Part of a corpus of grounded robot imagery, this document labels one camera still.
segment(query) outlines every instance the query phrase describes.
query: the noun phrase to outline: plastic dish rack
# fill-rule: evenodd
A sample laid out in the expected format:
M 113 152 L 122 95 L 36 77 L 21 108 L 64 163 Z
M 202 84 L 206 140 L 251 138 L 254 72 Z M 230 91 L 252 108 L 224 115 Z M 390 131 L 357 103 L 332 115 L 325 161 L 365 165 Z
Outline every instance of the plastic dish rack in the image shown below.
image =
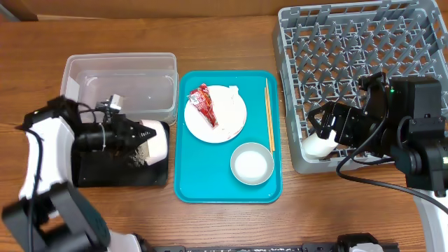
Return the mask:
M 338 146 L 323 160 L 309 160 L 302 140 L 312 129 L 310 110 L 328 101 L 361 107 L 358 79 L 378 71 L 392 76 L 432 76 L 442 84 L 448 116 L 448 69 L 442 49 L 447 28 L 434 1 L 369 1 L 283 8 L 274 30 L 274 52 L 286 103 L 286 128 L 294 169 L 334 171 L 353 149 Z M 360 161 L 376 157 L 364 153 Z M 349 161 L 343 169 L 361 164 Z

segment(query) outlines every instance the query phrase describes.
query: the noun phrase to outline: plastic storage bin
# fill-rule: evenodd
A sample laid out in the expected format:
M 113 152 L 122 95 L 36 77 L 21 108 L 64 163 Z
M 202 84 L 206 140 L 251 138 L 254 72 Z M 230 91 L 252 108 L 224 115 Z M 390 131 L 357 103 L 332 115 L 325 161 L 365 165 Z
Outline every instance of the plastic storage bin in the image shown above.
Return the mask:
M 117 94 L 130 120 L 176 122 L 179 82 L 172 53 L 73 55 L 66 63 L 61 95 L 92 108 Z M 83 121 L 92 121 L 84 113 Z

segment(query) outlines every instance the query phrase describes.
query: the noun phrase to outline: teal tray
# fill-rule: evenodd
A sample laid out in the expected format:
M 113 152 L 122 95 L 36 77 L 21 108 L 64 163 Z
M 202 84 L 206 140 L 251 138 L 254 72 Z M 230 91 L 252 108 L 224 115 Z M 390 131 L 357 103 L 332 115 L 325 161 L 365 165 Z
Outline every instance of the teal tray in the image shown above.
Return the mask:
M 261 185 L 245 185 L 230 170 L 233 151 L 247 142 L 256 142 L 269 149 L 265 106 L 266 78 L 272 107 L 275 139 L 274 173 Z M 243 130 L 225 143 L 206 143 L 188 130 L 183 112 L 187 95 L 200 84 L 236 85 L 246 103 L 247 119 Z M 179 87 L 176 157 L 174 160 L 174 191 L 188 203 L 271 203 L 280 197 L 281 144 L 277 82 L 266 71 L 192 71 Z

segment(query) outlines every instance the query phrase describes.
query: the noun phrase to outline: ketchup packet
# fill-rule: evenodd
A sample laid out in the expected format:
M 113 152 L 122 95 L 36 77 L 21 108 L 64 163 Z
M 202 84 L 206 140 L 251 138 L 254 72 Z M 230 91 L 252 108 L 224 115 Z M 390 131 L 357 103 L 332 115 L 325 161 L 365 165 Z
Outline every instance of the ketchup packet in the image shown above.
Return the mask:
M 190 92 L 187 95 L 191 104 L 205 117 L 212 128 L 218 126 L 215 113 L 213 112 L 213 102 L 210 98 L 210 93 L 205 83 L 201 84 L 197 89 Z

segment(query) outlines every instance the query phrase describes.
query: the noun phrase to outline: paper plate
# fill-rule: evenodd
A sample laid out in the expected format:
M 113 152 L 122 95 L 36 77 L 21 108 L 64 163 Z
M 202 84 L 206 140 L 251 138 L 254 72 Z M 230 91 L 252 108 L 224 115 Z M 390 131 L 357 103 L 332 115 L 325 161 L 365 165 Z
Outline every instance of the paper plate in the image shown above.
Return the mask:
M 212 85 L 208 88 L 218 126 L 211 128 L 190 101 L 185 106 L 185 124 L 199 140 L 212 144 L 223 143 L 236 137 L 243 129 L 247 118 L 246 105 L 238 94 L 238 87 Z

